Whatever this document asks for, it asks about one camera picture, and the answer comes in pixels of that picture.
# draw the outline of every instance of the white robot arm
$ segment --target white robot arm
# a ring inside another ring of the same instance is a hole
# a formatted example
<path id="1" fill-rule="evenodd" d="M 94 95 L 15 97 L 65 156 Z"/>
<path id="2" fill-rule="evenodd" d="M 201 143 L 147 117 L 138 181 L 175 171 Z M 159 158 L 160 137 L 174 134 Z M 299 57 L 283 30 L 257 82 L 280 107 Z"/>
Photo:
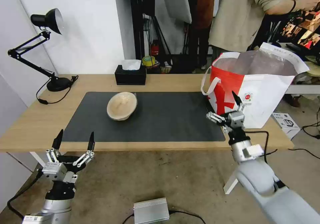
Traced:
<path id="1" fill-rule="evenodd" d="M 252 145 L 243 130 L 244 105 L 233 92 L 239 109 L 219 116 L 209 112 L 207 118 L 222 126 L 230 137 L 234 160 L 239 164 L 236 178 L 258 202 L 271 223 L 316 224 L 319 214 L 297 193 L 290 190 L 274 174 L 271 167 L 258 158 L 263 154 L 260 145 Z"/>
<path id="2" fill-rule="evenodd" d="M 43 175 L 53 181 L 52 189 L 46 194 L 43 208 L 38 213 L 26 215 L 22 224 L 68 224 L 71 204 L 75 195 L 76 174 L 86 167 L 94 157 L 94 133 L 91 133 L 88 150 L 81 157 L 65 156 L 59 152 L 63 130 L 54 139 L 52 148 L 47 149 L 48 162 L 42 169 Z"/>

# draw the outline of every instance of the shopping bag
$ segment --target shopping bag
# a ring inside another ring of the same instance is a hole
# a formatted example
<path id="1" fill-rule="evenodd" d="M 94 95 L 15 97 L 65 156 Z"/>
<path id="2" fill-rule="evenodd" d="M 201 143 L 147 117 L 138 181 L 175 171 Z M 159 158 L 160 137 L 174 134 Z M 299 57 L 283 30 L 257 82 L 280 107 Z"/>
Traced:
<path id="1" fill-rule="evenodd" d="M 205 92 L 209 70 L 210 86 Z M 237 110 L 234 91 L 245 104 L 245 128 L 262 128 L 294 77 L 308 70 L 294 53 L 263 43 L 258 51 L 222 53 L 204 74 L 201 92 L 221 115 Z"/>

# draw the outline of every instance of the screen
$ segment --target screen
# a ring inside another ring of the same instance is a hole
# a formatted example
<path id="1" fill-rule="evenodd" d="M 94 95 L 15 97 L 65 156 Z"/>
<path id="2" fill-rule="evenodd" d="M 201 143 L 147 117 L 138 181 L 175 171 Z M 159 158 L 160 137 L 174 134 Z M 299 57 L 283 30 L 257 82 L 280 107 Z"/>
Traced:
<path id="1" fill-rule="evenodd" d="M 320 2 L 312 11 L 292 13 L 280 34 L 287 42 L 320 53 Z"/>

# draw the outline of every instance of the table leg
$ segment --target table leg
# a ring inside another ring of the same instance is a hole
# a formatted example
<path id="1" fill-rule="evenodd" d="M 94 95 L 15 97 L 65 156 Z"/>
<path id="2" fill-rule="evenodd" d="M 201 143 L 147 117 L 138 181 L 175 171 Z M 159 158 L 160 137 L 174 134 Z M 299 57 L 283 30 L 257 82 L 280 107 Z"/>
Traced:
<path id="1" fill-rule="evenodd" d="M 30 154 L 39 162 L 39 164 L 44 167 L 46 163 L 41 159 L 41 157 L 36 152 L 30 152 Z"/>
<path id="2" fill-rule="evenodd" d="M 233 171 L 232 175 L 229 177 L 229 180 L 227 181 L 227 183 L 223 187 L 224 193 L 226 195 L 228 195 L 232 191 L 232 189 L 236 186 L 236 184 L 238 183 L 238 180 L 236 178 L 236 172 L 237 172 L 237 169 L 235 169 Z"/>

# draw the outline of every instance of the hand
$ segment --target hand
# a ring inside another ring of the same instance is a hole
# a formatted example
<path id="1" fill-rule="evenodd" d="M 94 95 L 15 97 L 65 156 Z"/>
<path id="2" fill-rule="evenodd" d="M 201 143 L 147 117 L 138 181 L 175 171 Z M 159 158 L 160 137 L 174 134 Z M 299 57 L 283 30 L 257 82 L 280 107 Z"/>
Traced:
<path id="1" fill-rule="evenodd" d="M 301 9 L 313 10 L 320 0 L 298 0 L 301 2 Z"/>

